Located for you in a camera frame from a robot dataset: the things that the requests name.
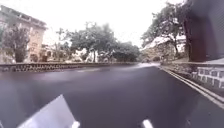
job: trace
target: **railing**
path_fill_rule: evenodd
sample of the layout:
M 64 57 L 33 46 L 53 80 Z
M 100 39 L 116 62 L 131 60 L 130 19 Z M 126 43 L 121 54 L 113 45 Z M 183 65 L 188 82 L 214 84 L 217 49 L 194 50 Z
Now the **railing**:
M 133 65 L 133 62 L 124 63 L 16 63 L 0 64 L 0 72 L 42 72 L 60 71 L 82 67 L 102 67 L 116 65 Z

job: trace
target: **asphalt road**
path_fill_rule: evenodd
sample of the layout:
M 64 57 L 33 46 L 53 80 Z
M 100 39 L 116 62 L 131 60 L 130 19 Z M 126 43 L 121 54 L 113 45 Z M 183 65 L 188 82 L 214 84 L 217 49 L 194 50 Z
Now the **asphalt road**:
M 0 121 L 15 128 L 63 94 L 82 128 L 223 128 L 224 110 L 148 66 L 0 74 Z

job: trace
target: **white line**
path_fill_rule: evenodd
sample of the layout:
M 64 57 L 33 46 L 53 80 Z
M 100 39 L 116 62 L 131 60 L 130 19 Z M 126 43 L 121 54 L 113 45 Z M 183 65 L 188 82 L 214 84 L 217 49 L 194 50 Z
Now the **white line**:
M 205 89 L 204 87 L 201 87 L 200 85 L 196 84 L 195 82 L 190 81 L 190 80 L 188 80 L 188 79 L 186 79 L 186 78 L 184 78 L 184 77 L 182 77 L 182 76 L 180 76 L 180 75 L 178 75 L 178 74 L 176 74 L 176 73 L 173 73 L 173 72 L 171 72 L 171 71 L 167 71 L 167 72 L 170 72 L 170 73 L 176 75 L 176 76 L 179 77 L 180 79 L 183 79 L 183 80 L 185 80 L 185 81 L 191 83 L 192 85 L 194 85 L 194 86 L 200 88 L 201 90 L 203 90 L 203 91 L 209 93 L 210 95 L 212 95 L 213 97 L 217 98 L 218 100 L 221 100 L 222 102 L 224 102 L 224 98 L 223 98 L 223 97 L 221 97 L 221 96 L 219 96 L 219 95 L 213 93 L 212 91 L 209 91 L 208 89 Z
M 195 87 L 194 85 L 191 85 L 190 83 L 184 81 L 183 79 L 180 79 L 180 77 L 178 77 L 176 74 L 171 73 L 169 71 L 166 71 L 164 69 L 161 69 L 167 73 L 169 73 L 170 75 L 172 75 L 173 77 L 177 78 L 178 80 L 182 81 L 183 83 L 187 84 L 188 86 L 190 86 L 192 89 L 198 91 L 199 93 L 201 93 L 203 96 L 205 96 L 206 98 L 208 98 L 210 101 L 212 101 L 214 104 L 216 104 L 217 106 L 219 106 L 220 108 L 224 109 L 224 104 L 219 102 L 218 100 L 216 100 L 214 97 L 208 95 L 207 93 L 201 91 L 200 89 L 198 89 L 197 87 Z

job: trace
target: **building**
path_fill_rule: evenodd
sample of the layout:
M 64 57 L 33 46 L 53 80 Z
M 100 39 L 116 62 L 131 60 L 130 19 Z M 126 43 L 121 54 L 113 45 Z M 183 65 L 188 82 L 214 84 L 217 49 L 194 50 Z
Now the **building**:
M 9 25 L 17 25 L 18 27 L 28 29 L 30 33 L 28 60 L 32 61 L 32 56 L 37 56 L 39 58 L 43 35 L 46 30 L 46 23 L 14 9 L 0 5 L 0 28 L 5 28 Z

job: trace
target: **low wall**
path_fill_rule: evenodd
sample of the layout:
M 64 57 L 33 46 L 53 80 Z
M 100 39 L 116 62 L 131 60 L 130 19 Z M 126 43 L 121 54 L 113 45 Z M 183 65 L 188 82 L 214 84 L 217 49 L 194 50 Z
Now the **low wall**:
M 198 67 L 192 77 L 215 88 L 224 89 L 224 68 Z
M 102 67 L 133 65 L 136 63 L 17 63 L 0 64 L 0 72 L 41 72 L 41 71 L 60 71 L 65 69 L 75 69 L 83 67 Z
M 194 62 L 163 63 L 166 69 L 187 74 L 212 88 L 224 91 L 224 64 Z

